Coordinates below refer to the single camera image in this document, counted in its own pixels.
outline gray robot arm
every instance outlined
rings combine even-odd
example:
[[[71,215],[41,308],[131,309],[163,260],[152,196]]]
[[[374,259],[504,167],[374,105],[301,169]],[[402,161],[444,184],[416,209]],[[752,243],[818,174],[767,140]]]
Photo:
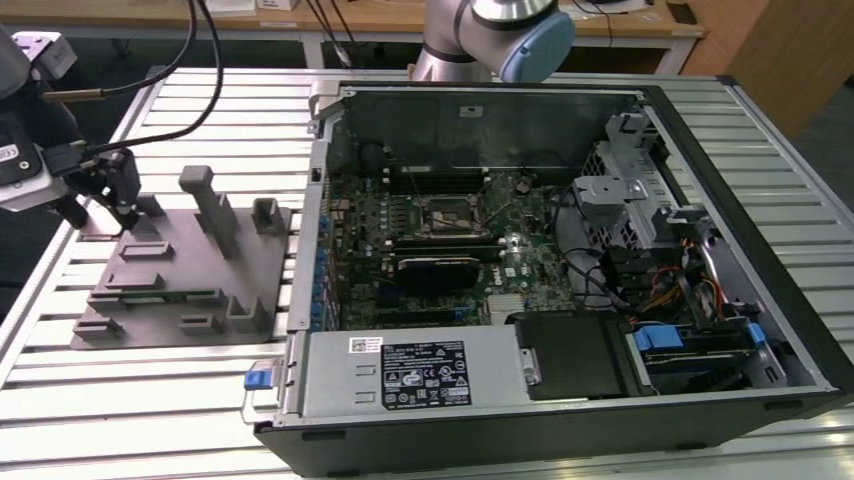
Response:
[[[48,82],[75,60],[59,34],[12,37],[0,27],[0,208],[17,212],[45,206],[80,228],[88,215],[76,197],[84,195],[131,228],[140,187],[131,151],[87,155],[71,112],[44,100]]]
[[[556,0],[430,0],[424,14],[418,81],[542,82],[575,38]]]

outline metal panel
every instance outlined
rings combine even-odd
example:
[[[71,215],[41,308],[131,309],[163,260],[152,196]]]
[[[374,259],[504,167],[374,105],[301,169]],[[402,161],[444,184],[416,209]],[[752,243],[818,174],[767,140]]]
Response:
[[[176,180],[184,165],[199,163],[219,174],[215,186],[232,205],[248,206],[263,194],[283,206],[301,207],[311,149],[305,96],[311,84],[324,78],[403,80],[404,74],[228,69],[227,98],[195,138],[135,148],[143,188],[159,193],[164,207],[193,205]],[[209,69],[180,69],[165,87],[155,89],[157,98],[129,112],[120,131],[140,136],[189,124],[207,105],[207,91],[197,86],[212,85],[213,79]],[[550,82],[632,86],[652,80],[666,90],[807,298],[854,355],[851,218],[835,208],[838,199],[743,99],[712,78],[556,75]],[[690,198],[692,185],[680,172],[676,177]],[[300,220],[295,218],[292,247]],[[11,344],[16,350],[0,364],[0,372],[15,364],[0,390],[1,477],[295,479],[287,465],[260,447],[240,416],[240,372],[253,361],[280,356],[284,345],[68,350],[87,289],[115,244],[81,242],[68,231],[60,236],[73,244],[64,249],[51,281],[33,297],[32,308],[3,326],[9,330],[20,322]],[[289,259],[285,269],[293,263]],[[36,287],[45,283],[39,275],[31,282]],[[285,271],[283,309],[287,281]],[[277,316],[284,321],[287,311]],[[275,399],[259,395],[253,405],[272,407]],[[847,478],[854,456],[841,447],[851,446],[854,411],[842,409],[771,425],[719,448],[452,469],[402,478],[599,474],[616,480],[806,478],[815,472]]]

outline warning symbols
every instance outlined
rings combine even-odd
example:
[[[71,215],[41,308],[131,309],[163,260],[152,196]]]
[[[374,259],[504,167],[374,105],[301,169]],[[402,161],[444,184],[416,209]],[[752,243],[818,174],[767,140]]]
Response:
[[[386,344],[382,372],[387,410],[471,405],[463,342]]]
[[[400,386],[400,374],[398,372],[386,372],[384,378],[387,387]]]

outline black cable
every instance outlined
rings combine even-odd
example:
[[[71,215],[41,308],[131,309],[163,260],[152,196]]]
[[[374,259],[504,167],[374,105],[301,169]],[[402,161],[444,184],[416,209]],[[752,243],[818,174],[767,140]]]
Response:
[[[220,44],[220,41],[219,41],[219,34],[216,32],[216,25],[213,23],[213,18],[211,17],[211,12],[209,12],[208,7],[207,7],[207,5],[204,3],[205,0],[195,0],[195,1],[197,2],[199,10],[201,10],[201,15],[204,16],[204,21],[208,24],[208,29],[211,30],[211,40],[213,41],[213,62],[215,62],[215,66],[216,66],[216,86],[213,87],[213,94],[211,95],[211,101],[208,102],[208,106],[205,107],[204,111],[199,115],[199,118],[192,123],[192,125],[189,125],[183,130],[179,130],[179,131],[172,132],[172,133],[164,133],[161,135],[152,135],[149,137],[133,138],[133,139],[129,139],[129,140],[123,140],[120,142],[107,143],[104,145],[97,145],[97,146],[89,147],[88,150],[87,150],[87,153],[89,155],[95,156],[97,154],[101,154],[101,153],[105,153],[105,152],[111,152],[111,151],[119,150],[121,148],[129,148],[129,147],[133,147],[136,145],[144,145],[147,143],[155,143],[155,142],[163,142],[163,141],[167,141],[167,140],[175,140],[176,138],[180,138],[180,137],[183,137],[185,135],[189,135],[192,132],[195,132],[196,129],[201,126],[204,121],[211,116],[211,112],[213,112],[213,109],[216,108],[216,103],[219,102],[219,97],[220,97],[220,95],[223,93],[223,83],[224,83],[224,76],[225,76],[225,68],[223,66],[223,53],[221,53],[221,44]]]
[[[320,28],[323,29],[323,32],[325,33],[327,37],[329,37],[329,41],[332,42],[332,47],[335,48],[335,54],[337,55],[337,59],[340,60],[341,65],[344,66],[345,69],[351,70],[352,62],[351,62],[351,59],[348,58],[350,54],[347,53],[347,50],[344,49],[343,45],[337,41],[337,38],[335,37],[332,24],[329,23],[329,19],[325,15],[325,10],[320,5],[320,0],[305,0],[305,3],[308,4],[311,13],[313,13],[315,18],[317,19],[317,23],[320,24]]]
[[[572,185],[566,187],[563,191],[563,195],[560,195],[560,199],[558,200],[558,206],[555,207],[555,214],[551,216],[551,232],[555,236],[555,243],[558,241],[558,215],[560,215],[560,210],[563,209],[563,203],[566,202],[566,197],[570,196],[570,192],[572,191]]]
[[[196,19],[196,1],[187,0],[187,6],[189,8],[189,30],[187,31],[187,39],[184,40],[184,46],[181,47],[181,51],[177,53],[175,60],[172,60],[172,63],[169,63],[159,73],[140,80],[139,82],[129,83],[121,87],[104,88],[101,90],[103,97],[115,97],[117,95],[133,93],[137,90],[141,90],[143,88],[152,86],[165,77],[168,77],[172,73],[175,73],[175,70],[177,70],[180,63],[184,61],[184,57],[187,56],[189,47],[196,41],[196,33],[199,31],[199,21]]]
[[[587,274],[584,275],[584,296],[591,295],[591,293],[590,293],[590,277],[592,276],[592,271],[596,270],[596,269],[599,271],[602,271],[602,266],[594,265],[592,267],[590,267],[587,269]]]
[[[16,282],[13,280],[0,280],[0,288],[20,290],[21,288],[24,288],[24,282]]]
[[[341,15],[341,11],[337,8],[337,2],[335,0],[329,0],[329,2],[332,3],[332,8],[335,9],[337,18],[341,20],[341,26],[344,27],[344,31],[347,32],[347,36],[350,37],[350,43],[352,43],[356,47],[363,47],[364,45],[367,45],[367,42],[356,42],[356,37],[354,37],[352,35],[350,25],[347,25],[347,20],[344,20],[344,15]]]
[[[578,9],[590,14],[590,15],[596,15],[596,12],[591,12],[590,10],[586,10],[579,4],[576,0],[572,0],[572,3],[575,4],[575,6],[578,7]],[[611,48],[614,46],[614,29],[611,28],[611,14],[607,13],[604,10],[602,10],[602,7],[599,7],[598,4],[592,3],[592,6],[596,7],[596,10],[599,10],[599,14],[604,15],[604,21],[608,24],[608,48]]]
[[[628,305],[628,303],[626,302],[626,300],[623,300],[622,298],[619,298],[619,296],[611,291],[611,289],[592,276],[588,275],[587,272],[584,270],[582,270],[582,268],[575,265],[570,259],[567,258],[568,254],[572,253],[572,251],[576,251],[578,249],[568,249],[566,252],[562,252],[563,254],[563,261],[566,262],[567,266],[572,269],[572,271],[575,271],[575,273],[578,273],[586,280],[590,280],[590,283],[592,283],[596,288],[599,289],[599,291],[602,291],[602,293],[608,297],[608,299],[611,300],[611,302],[614,303],[614,307],[619,310],[624,310],[626,312],[630,313],[636,313],[635,309],[631,308],[631,305]]]

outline blue latch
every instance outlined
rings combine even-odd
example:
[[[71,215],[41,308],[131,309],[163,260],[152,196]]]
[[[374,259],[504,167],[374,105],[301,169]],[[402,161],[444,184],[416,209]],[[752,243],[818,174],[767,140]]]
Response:
[[[243,388],[249,392],[255,390],[272,390],[272,369],[249,370],[245,372]]]
[[[762,345],[764,343],[764,332],[762,331],[762,327],[759,326],[759,324],[747,324],[747,332],[750,333],[750,338],[752,339],[754,345]]]
[[[642,327],[634,333],[638,350],[642,352],[652,348],[679,348],[683,346],[679,331],[672,325],[652,325]]]

